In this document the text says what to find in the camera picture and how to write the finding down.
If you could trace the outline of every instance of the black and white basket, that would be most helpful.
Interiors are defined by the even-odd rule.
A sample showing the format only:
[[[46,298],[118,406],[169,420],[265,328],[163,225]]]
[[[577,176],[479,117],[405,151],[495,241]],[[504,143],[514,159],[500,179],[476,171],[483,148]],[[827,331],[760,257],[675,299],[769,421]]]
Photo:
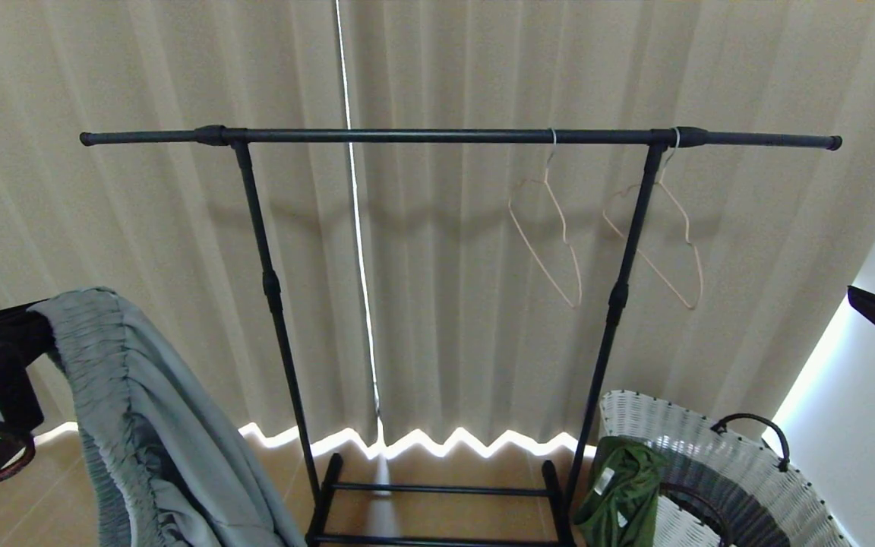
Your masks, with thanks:
[[[646,443],[670,461],[662,471],[664,482],[688,494],[696,492],[673,492],[670,499],[661,495],[656,545],[718,545],[718,536],[706,533],[702,522],[714,530],[727,527],[738,547],[850,545],[812,482],[788,462],[785,434],[769,420],[732,415],[714,422],[670,401],[632,391],[604,395],[601,409],[601,435]],[[785,457],[727,432],[727,422],[739,418],[772,426]]]

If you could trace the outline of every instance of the green garment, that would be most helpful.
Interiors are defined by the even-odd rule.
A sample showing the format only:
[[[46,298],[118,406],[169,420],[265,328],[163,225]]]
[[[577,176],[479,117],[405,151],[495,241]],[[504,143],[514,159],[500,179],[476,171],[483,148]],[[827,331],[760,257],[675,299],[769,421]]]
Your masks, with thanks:
[[[657,524],[659,470],[667,460],[645,444],[624,437],[603,437],[589,471],[589,484],[597,485],[607,472],[603,495],[591,488],[580,506],[574,525],[589,547],[650,547]],[[621,527],[621,518],[626,520]]]

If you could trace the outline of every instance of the floor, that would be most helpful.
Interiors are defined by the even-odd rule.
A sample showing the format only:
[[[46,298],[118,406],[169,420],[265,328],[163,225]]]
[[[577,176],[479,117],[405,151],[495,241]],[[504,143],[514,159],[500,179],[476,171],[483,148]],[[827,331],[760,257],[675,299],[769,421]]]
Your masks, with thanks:
[[[298,442],[256,451],[285,501],[299,529],[305,531],[313,502],[302,466]],[[411,447],[393,460],[367,460],[354,445],[344,444],[345,481],[374,481],[389,473],[393,484],[493,485],[493,487],[542,488],[536,457],[508,444],[486,460],[465,444],[458,444],[444,458],[423,447]],[[322,477],[330,454],[317,457]],[[572,454],[556,451],[561,484]],[[327,532],[376,533],[380,536],[455,536],[463,538],[555,539],[548,502],[544,498],[498,498],[484,495],[337,492]],[[582,545],[579,536],[577,543]],[[0,545],[95,545],[96,515],[93,490],[84,468],[76,433],[67,433],[39,447],[36,458],[20,474],[0,484]]]

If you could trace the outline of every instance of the curtain fold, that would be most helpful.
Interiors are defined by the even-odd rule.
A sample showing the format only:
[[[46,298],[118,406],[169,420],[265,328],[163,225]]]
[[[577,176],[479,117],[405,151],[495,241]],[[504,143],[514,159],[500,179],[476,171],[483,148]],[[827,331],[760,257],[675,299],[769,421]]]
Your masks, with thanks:
[[[0,308],[110,286],[236,425],[294,426],[234,153],[77,135],[339,128],[340,93],[332,4],[0,4]],[[311,435],[372,438],[346,148],[252,152]],[[50,369],[34,366],[44,428],[74,418]]]
[[[688,311],[638,261],[605,388],[700,412],[771,416],[875,235],[875,3],[343,3],[355,127],[669,128],[841,134],[839,152],[681,150],[705,294]],[[458,426],[489,443],[578,432],[639,182],[639,146],[560,146],[550,182],[583,266],[569,309],[507,197],[549,146],[357,146],[374,350],[388,440]],[[515,197],[574,291],[541,185]],[[641,240],[693,298],[684,222],[655,190]]]

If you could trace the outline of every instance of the clothes rack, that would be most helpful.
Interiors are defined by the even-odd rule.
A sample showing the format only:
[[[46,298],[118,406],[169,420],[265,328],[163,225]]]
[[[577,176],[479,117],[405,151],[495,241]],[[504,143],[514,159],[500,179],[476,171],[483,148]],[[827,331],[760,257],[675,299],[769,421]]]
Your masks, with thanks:
[[[411,545],[421,547],[503,547],[517,545],[521,547],[574,547],[572,529],[570,528],[569,509],[572,503],[576,481],[583,466],[583,453],[586,441],[592,429],[596,407],[599,401],[600,388],[603,385],[607,364],[610,361],[614,335],[617,333],[623,308],[628,296],[628,281],[637,253],[637,245],[646,218],[650,195],[660,169],[660,159],[670,147],[690,148],[703,145],[736,145],[736,146],[774,146],[794,148],[819,148],[837,150],[842,145],[839,136],[794,135],[794,134],[745,134],[744,132],[712,132],[701,128],[668,128],[649,129],[648,131],[594,131],[594,129],[247,129],[226,128],[223,125],[206,125],[193,131],[129,131],[107,132],[107,134],[80,134],[80,142],[86,146],[97,144],[118,143],[153,143],[153,142],[198,142],[209,146],[230,146],[235,152],[238,166],[242,173],[245,196],[248,201],[249,214],[258,246],[258,257],[263,267],[263,291],[268,308],[272,314],[275,331],[278,338],[279,351],[285,368],[286,381],[289,385],[289,395],[292,401],[292,411],[295,413],[296,425],[299,426],[299,440],[302,443],[303,460],[305,460],[306,475],[312,489],[315,507],[312,520],[306,533],[306,541],[311,547],[322,543],[336,544],[372,544],[372,545]],[[249,143],[252,142],[414,142],[414,143],[495,143],[495,144],[642,144],[647,146],[646,162],[643,164],[643,177],[634,207],[630,231],[617,282],[612,288],[608,299],[607,318],[599,354],[593,369],[592,381],[586,396],[586,408],[583,412],[583,427],[580,429],[579,442],[576,443],[576,453],[566,488],[559,485],[555,466],[550,460],[542,464],[542,480],[544,489],[510,489],[510,488],[475,488],[455,487],[455,485],[378,485],[364,482],[341,482],[340,471],[343,470],[343,457],[333,454],[326,475],[320,485],[313,461],[309,433],[306,429],[305,412],[303,412],[302,396],[299,394],[299,382],[295,376],[295,363],[292,360],[292,347],[289,346],[289,334],[286,329],[286,319],[283,315],[280,297],[279,277],[272,266],[268,239],[265,235],[261,206],[258,203],[256,181],[252,167],[252,157],[249,153]],[[500,539],[457,539],[448,537],[382,537],[354,536],[354,534],[326,533],[325,527],[329,517],[333,495],[341,489],[350,491],[371,492],[426,492],[426,494],[455,495],[504,495],[504,496],[537,496],[547,498],[552,511],[555,525],[555,541],[524,541]]]

